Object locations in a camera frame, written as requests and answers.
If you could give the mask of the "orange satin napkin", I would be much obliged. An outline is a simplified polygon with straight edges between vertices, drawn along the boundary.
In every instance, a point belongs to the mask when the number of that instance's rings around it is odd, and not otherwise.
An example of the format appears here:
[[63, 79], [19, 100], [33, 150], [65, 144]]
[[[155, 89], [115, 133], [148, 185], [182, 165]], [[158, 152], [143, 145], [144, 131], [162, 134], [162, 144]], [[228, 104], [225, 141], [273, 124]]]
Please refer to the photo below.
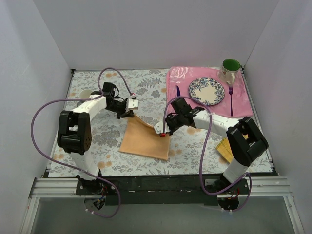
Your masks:
[[160, 136], [150, 124], [140, 117], [127, 119], [124, 137], [119, 148], [122, 153], [167, 160], [170, 136]]

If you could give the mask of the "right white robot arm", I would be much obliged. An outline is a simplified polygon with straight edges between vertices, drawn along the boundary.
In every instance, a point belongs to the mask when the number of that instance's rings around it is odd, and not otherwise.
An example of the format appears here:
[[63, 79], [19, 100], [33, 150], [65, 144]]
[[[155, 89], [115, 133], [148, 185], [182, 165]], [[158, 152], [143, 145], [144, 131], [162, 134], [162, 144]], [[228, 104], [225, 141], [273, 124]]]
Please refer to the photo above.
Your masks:
[[[172, 135], [182, 126], [206, 130], [199, 161], [200, 186], [207, 195], [219, 195], [223, 192], [231, 194], [237, 190], [239, 181], [250, 175], [247, 172], [250, 165], [268, 149], [269, 144], [252, 118], [221, 117], [212, 113], [209, 107], [202, 102], [198, 107], [192, 108], [186, 102], [187, 99], [186, 96], [179, 96], [169, 100], [167, 105], [173, 107], [174, 113], [165, 112], [161, 128], [155, 127], [155, 131], [163, 137], [166, 134]], [[210, 192], [205, 188], [202, 177], [203, 159], [211, 132], [228, 139], [234, 157], [227, 169], [214, 183], [215, 192]]]

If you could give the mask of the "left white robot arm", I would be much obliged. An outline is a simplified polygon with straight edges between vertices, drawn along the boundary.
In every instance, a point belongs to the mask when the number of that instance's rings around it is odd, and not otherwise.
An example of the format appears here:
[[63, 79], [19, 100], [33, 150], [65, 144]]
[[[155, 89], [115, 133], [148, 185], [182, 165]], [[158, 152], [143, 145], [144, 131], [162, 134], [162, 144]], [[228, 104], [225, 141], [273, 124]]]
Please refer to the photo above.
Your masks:
[[62, 111], [59, 116], [57, 144], [81, 169], [76, 178], [83, 188], [91, 194], [98, 195], [103, 191], [101, 180], [90, 176], [101, 176], [91, 152], [91, 120], [102, 110], [117, 114], [117, 118], [134, 117], [133, 110], [138, 108], [134, 94], [123, 99], [118, 96], [119, 89], [112, 83], [105, 82], [99, 91], [84, 90], [80, 94], [81, 104], [71, 111]]

